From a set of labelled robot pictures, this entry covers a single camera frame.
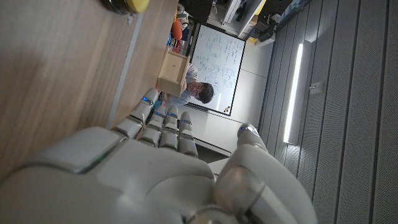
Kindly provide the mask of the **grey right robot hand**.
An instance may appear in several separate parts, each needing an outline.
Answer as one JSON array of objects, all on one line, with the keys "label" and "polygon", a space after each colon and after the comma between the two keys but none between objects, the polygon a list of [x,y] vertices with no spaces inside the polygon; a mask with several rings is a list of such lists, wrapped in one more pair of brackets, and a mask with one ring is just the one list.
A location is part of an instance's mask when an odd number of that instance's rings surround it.
[{"label": "grey right robot hand", "polygon": [[242,124],[219,174],[188,113],[151,88],[112,129],[86,128],[1,180],[2,223],[316,223],[302,184]]}]

